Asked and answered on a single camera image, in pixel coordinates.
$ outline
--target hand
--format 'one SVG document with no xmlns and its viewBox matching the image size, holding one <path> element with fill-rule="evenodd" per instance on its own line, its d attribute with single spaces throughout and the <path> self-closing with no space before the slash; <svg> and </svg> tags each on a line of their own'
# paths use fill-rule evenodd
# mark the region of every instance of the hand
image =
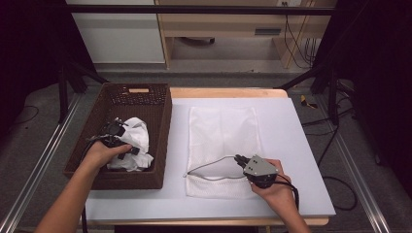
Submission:
<svg viewBox="0 0 412 233">
<path fill-rule="evenodd" d="M 107 148 L 103 143 L 97 141 L 88 150 L 85 159 L 81 163 L 82 168 L 97 172 L 116 155 L 130 151 L 131 145 L 122 145 L 116 148 Z"/>
<path fill-rule="evenodd" d="M 277 176 L 277 182 L 291 182 L 291 178 L 285 175 L 281 161 L 276 159 L 266 159 L 269 163 L 276 166 L 279 169 L 279 175 L 286 178 Z M 294 204 L 294 198 L 292 190 L 289 186 L 283 184 L 272 184 L 268 188 L 259 188 L 255 184 L 251 183 L 252 191 L 263 198 L 267 204 L 275 211 L 279 216 L 282 216 L 283 213 L 290 211 L 296 211 L 297 207 Z"/>
</svg>

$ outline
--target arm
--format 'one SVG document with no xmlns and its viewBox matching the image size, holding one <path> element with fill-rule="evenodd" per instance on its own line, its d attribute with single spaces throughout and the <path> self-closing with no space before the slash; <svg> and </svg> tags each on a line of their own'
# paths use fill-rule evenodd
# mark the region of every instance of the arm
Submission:
<svg viewBox="0 0 412 233">
<path fill-rule="evenodd" d="M 286 176 L 282 169 L 282 164 L 279 160 L 268 159 L 268 162 L 275 165 L 279 169 L 279 174 L 291 181 L 291 178 Z M 284 182 L 281 177 L 276 177 L 276 181 Z M 263 198 L 269 207 L 281 218 L 285 223 L 290 233 L 311 232 L 303 217 L 297 210 L 294 204 L 294 198 L 290 187 L 281 184 L 272 184 L 270 187 L 262 189 L 251 183 L 252 191 Z"/>
<path fill-rule="evenodd" d="M 76 232 L 88 193 L 99 169 L 117 154 L 130 149 L 131 145 L 108 149 L 101 142 L 94 143 L 35 232 Z"/>
</svg>

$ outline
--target wooden cabinet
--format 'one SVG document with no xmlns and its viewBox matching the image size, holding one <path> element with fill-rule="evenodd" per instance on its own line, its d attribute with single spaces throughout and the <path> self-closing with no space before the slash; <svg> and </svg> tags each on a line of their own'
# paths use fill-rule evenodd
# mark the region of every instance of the wooden cabinet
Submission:
<svg viewBox="0 0 412 233">
<path fill-rule="evenodd" d="M 155 0 L 158 5 L 260 6 L 275 7 L 280 0 Z M 335 0 L 302 0 L 300 7 L 333 7 Z M 175 37 L 272 37 L 285 68 L 291 53 L 285 44 L 286 16 L 263 15 L 158 15 L 166 64 L 169 64 Z M 329 17 L 288 16 L 288 24 L 298 43 L 302 38 L 322 38 Z M 290 32 L 286 33 L 290 50 L 297 51 Z"/>
</svg>

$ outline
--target crumpled white cloth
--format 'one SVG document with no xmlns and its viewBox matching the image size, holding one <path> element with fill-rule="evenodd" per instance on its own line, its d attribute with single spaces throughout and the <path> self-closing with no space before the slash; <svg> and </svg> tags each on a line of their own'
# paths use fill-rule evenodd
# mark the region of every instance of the crumpled white cloth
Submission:
<svg viewBox="0 0 412 233">
<path fill-rule="evenodd" d="M 124 168 L 127 172 L 143 171 L 149 168 L 154 158 L 148 154 L 149 132 L 146 123 L 138 117 L 132 117 L 124 122 L 123 128 L 125 132 L 118 138 L 133 147 L 139 148 L 140 151 L 137 155 L 127 153 L 123 160 L 114 157 L 112 161 L 107 164 L 107 168 Z"/>
<path fill-rule="evenodd" d="M 256 110 L 190 108 L 187 196 L 227 199 L 256 196 L 243 177 L 243 169 L 232 157 L 236 154 L 247 157 L 261 154 Z"/>
</svg>

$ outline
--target person's left hand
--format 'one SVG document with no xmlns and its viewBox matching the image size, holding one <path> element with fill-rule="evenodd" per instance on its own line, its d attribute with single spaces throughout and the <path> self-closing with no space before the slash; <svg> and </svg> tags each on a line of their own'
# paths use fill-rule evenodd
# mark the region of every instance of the person's left hand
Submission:
<svg viewBox="0 0 412 233">
<path fill-rule="evenodd" d="M 118 154 L 130 151 L 131 145 L 122 145 L 116 148 L 107 148 L 103 143 L 97 141 L 88 150 L 81 166 L 90 171 L 96 171 L 106 165 L 113 157 Z"/>
</svg>

